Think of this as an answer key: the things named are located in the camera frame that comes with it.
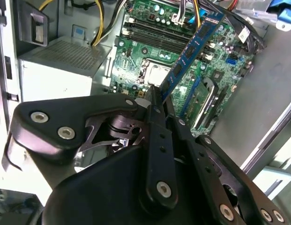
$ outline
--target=capacitor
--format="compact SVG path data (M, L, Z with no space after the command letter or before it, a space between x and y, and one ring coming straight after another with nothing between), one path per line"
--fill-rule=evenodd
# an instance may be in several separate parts
M164 10L163 8L161 8L161 9L159 10L159 14L160 14L160 15L164 15L164 13L165 13L165 10Z
M159 11L159 9L160 9L159 5L154 5L154 10L155 10L156 12Z

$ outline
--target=chip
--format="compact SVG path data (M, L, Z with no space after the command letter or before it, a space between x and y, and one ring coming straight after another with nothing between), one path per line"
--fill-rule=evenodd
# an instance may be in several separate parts
M212 78L214 81L219 82L223 76L224 76L223 71L219 71L219 70L213 71Z
M177 76L179 75L179 72L181 71L181 69L182 69L181 64L177 64L177 65L175 66L175 68L173 69L173 75L174 75L175 77L177 77Z
M188 49L187 49L186 52L185 52L185 55L186 55L186 57L187 57L188 59L192 56L194 50L195 50L195 47L194 47L194 46L190 46L190 47L188 47Z

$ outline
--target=blue sata port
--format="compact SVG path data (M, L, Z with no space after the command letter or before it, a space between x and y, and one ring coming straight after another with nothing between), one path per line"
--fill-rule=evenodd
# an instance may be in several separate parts
M227 58L225 62L229 63L231 65L235 65L237 63L236 60L233 60L233 59L230 59L230 58Z
M226 63L229 63L231 65L236 65L237 63L237 60L238 60L238 57L237 55L234 55L234 54L229 54L228 58L226 59Z

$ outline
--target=yellow wire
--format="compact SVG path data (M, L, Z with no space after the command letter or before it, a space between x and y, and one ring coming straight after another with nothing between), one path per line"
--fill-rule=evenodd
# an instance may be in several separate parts
M103 16L103 11L102 11L102 8L101 8L101 5L99 4L99 1L98 0L94 0L99 8L99 13L100 13L100 25L99 25L99 29L98 29L98 35L97 35L97 38L95 40L95 42L93 43L93 46L95 46L101 36L102 36L102 33L103 33L103 30L104 30L104 16Z
M194 5L195 5L195 10L196 10L197 28L199 28L200 25L201 25L201 21L200 21L200 12L199 12L199 9L198 9L197 0L193 0L193 1L194 1Z
M39 7L39 11L42 11L42 9L47 5L50 4L53 0L45 0L41 6Z

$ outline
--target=sata port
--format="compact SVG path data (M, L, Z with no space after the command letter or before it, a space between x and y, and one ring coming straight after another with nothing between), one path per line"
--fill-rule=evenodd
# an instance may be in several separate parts
M236 63L237 63L236 60L232 60L232 59L227 59L225 62L229 63L231 65L236 65Z

